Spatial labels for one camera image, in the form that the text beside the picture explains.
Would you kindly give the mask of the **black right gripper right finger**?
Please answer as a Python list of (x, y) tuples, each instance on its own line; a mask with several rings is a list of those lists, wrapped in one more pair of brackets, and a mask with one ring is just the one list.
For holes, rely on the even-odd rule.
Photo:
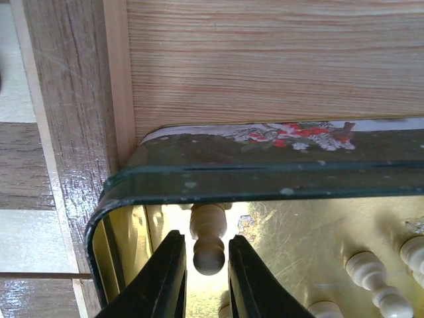
[(242, 235), (229, 241), (229, 294), (233, 317), (313, 316), (282, 287)]

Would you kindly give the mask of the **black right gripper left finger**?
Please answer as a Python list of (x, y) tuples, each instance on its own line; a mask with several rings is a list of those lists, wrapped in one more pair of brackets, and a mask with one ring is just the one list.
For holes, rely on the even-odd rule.
[(136, 278), (98, 317), (185, 317), (186, 242), (170, 231)]

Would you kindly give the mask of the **gold interior green tin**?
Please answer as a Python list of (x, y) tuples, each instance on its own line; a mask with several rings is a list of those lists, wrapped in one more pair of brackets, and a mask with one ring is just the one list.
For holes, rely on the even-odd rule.
[[(193, 205), (210, 203), (225, 206), (225, 264), (204, 276), (189, 223)], [(173, 230), (185, 236), (185, 317), (218, 317), (236, 235), (307, 310), (331, 301), (343, 317), (382, 317), (345, 269), (368, 251), (422, 317), (423, 288), (400, 249), (423, 236), (423, 119), (184, 125), (146, 135), (104, 183), (87, 224), (100, 312)]]

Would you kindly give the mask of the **wooden chess board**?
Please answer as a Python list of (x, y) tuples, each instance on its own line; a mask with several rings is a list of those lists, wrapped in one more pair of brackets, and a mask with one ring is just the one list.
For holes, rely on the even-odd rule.
[(136, 144), (126, 1), (11, 1), (80, 317), (100, 309), (83, 249), (107, 177)]

